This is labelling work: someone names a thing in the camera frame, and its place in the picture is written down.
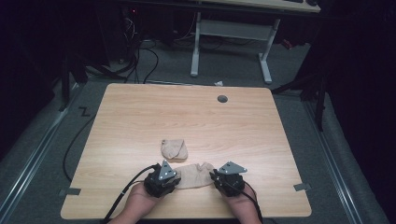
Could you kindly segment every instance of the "folded cloth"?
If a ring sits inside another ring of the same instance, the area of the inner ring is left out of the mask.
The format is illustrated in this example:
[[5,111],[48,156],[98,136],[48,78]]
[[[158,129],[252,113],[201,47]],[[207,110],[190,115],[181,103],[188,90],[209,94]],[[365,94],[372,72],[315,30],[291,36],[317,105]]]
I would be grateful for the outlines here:
[[180,183],[176,185],[177,189],[192,189],[207,186],[213,183],[209,172],[213,172],[215,167],[207,162],[202,165],[199,163],[180,166],[174,169],[177,177],[181,177]]
[[166,159],[187,159],[189,153],[187,152],[186,144],[183,139],[166,140],[163,139],[161,145],[161,153]]

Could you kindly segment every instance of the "light wood surface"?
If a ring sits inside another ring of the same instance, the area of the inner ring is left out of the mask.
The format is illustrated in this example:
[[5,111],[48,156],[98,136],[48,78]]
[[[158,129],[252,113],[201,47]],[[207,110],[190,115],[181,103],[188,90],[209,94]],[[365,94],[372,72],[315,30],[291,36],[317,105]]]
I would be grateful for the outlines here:
[[320,12],[320,7],[311,7],[304,0],[302,3],[295,3],[285,0],[200,0],[201,2],[231,4],[246,7],[265,7],[272,9],[282,9],[301,12]]
[[[219,95],[228,102],[218,102]],[[163,139],[184,139],[189,151],[183,162],[168,160],[172,168],[204,161],[247,168],[242,176],[257,191],[265,217],[311,214],[305,192],[293,187],[302,180],[268,89],[110,84],[71,184],[81,193],[66,197],[62,217],[105,217],[138,172],[162,163]],[[176,189],[147,218],[232,216],[210,185]]]

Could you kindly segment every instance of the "person's left hand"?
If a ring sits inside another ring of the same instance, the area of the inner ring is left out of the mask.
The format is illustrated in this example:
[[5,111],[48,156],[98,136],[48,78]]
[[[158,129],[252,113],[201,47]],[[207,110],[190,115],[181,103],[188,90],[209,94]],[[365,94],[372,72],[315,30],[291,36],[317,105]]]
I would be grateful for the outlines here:
[[150,196],[143,183],[134,185],[129,193],[123,210],[113,218],[111,224],[135,224],[140,218],[151,212],[162,198]]

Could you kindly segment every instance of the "white desk leg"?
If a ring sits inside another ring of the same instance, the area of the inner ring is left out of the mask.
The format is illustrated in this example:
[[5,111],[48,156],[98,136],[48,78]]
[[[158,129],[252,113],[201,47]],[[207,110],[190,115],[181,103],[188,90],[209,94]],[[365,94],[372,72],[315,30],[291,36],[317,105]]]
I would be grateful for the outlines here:
[[271,46],[274,42],[277,27],[279,26],[280,19],[275,20],[274,26],[272,27],[270,34],[268,36],[267,45],[265,47],[264,53],[259,54],[260,65],[262,66],[262,75],[264,76],[264,82],[267,84],[272,83],[270,70],[268,69],[267,57],[270,52]]
[[192,77],[198,76],[200,34],[201,34],[201,12],[197,12],[197,22],[195,28],[195,45],[194,45],[194,52],[192,53],[192,63],[191,63]]

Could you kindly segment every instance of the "beige sock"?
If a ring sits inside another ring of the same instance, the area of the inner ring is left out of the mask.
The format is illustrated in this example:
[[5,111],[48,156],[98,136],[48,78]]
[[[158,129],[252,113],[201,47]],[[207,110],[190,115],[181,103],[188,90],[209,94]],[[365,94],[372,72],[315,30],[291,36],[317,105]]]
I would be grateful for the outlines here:
[[163,139],[161,145],[161,153],[166,159],[181,159],[185,160],[189,156],[186,144],[183,139],[166,140]]
[[175,168],[177,177],[181,177],[180,183],[176,185],[177,189],[192,189],[200,188],[213,183],[209,172],[212,172],[215,167],[207,162],[202,165],[199,163],[185,165]]

